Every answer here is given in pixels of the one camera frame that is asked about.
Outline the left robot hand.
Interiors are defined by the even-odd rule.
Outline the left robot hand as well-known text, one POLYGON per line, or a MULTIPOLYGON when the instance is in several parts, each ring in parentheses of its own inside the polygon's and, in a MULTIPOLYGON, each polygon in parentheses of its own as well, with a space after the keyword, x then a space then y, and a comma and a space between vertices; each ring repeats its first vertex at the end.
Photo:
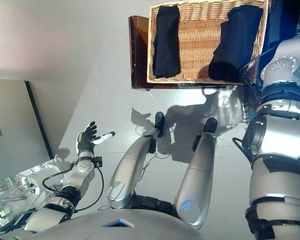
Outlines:
POLYGON ((95 121, 90 122, 83 132, 79 132, 76 138, 76 152, 79 158, 94 157, 94 147, 114 137, 114 131, 97 136, 97 125, 95 121))

